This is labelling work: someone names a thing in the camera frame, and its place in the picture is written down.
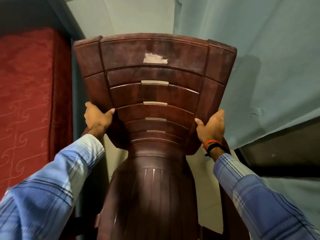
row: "floor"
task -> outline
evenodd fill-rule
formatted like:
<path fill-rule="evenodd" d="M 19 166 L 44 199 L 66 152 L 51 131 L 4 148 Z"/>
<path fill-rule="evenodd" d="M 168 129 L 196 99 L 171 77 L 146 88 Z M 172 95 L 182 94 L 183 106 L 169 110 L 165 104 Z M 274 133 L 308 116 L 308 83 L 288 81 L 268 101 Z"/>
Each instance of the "floor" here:
<path fill-rule="evenodd" d="M 70 0 L 67 2 L 87 38 L 123 33 L 172 33 L 174 0 Z M 108 174 L 127 157 L 105 137 Z M 212 171 L 214 162 L 199 148 L 187 161 L 197 193 L 199 223 L 222 233 L 222 209 L 219 184 Z"/>

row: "mattress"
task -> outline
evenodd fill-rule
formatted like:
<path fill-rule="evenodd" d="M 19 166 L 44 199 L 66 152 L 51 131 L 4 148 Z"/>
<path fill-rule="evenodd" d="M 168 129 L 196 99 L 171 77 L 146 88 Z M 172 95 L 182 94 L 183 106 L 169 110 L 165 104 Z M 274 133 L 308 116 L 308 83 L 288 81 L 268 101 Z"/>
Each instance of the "mattress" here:
<path fill-rule="evenodd" d="M 0 199 L 73 141 L 70 44 L 51 28 L 0 38 Z"/>

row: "red thread wristband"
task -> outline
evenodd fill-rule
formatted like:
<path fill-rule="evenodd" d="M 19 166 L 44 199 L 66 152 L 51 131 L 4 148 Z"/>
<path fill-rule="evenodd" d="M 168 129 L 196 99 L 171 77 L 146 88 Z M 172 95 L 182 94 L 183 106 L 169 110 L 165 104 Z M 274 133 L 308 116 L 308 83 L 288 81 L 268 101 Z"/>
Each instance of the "red thread wristband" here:
<path fill-rule="evenodd" d="M 203 148 L 205 149 L 205 151 L 207 151 L 207 150 L 206 150 L 206 145 L 207 145 L 208 143 L 210 143 L 210 142 L 215 142 L 215 143 L 218 143 L 219 145 L 221 145 L 221 143 L 218 142 L 217 140 L 208 140 L 208 141 L 206 141 L 205 143 L 203 143 Z"/>

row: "sleeve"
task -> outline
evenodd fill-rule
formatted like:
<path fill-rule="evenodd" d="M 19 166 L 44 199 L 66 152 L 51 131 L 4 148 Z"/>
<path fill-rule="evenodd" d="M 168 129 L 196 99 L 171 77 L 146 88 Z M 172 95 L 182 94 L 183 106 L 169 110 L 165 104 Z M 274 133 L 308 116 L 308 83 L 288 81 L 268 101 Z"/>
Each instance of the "sleeve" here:
<path fill-rule="evenodd" d="M 9 188 L 0 202 L 0 239 L 58 239 L 85 179 L 104 154 L 98 139 L 86 134 Z"/>
<path fill-rule="evenodd" d="M 252 239 L 320 239 L 294 202 L 268 188 L 231 155 L 221 155 L 213 173 L 232 199 Z"/>

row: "white sticker residue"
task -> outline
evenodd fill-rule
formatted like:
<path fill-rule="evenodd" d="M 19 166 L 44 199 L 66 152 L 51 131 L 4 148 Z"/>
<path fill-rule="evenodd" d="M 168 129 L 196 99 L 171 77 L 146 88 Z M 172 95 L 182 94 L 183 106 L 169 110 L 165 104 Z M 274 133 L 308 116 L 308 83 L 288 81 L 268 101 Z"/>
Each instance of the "white sticker residue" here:
<path fill-rule="evenodd" d="M 156 54 L 146 53 L 143 63 L 168 64 L 168 59 L 163 59 L 163 56 Z"/>

